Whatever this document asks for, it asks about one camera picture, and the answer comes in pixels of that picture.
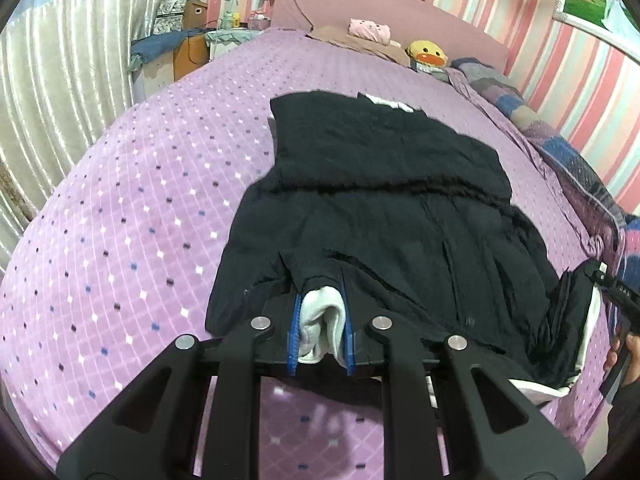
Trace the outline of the right hand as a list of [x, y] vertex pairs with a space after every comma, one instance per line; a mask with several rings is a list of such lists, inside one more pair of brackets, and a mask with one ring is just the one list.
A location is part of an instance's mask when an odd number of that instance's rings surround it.
[[629, 332], [624, 338], [615, 337], [604, 362], [604, 370], [609, 372], [619, 360], [628, 359], [626, 373], [620, 380], [622, 386], [636, 382], [640, 376], [640, 341], [637, 334]]

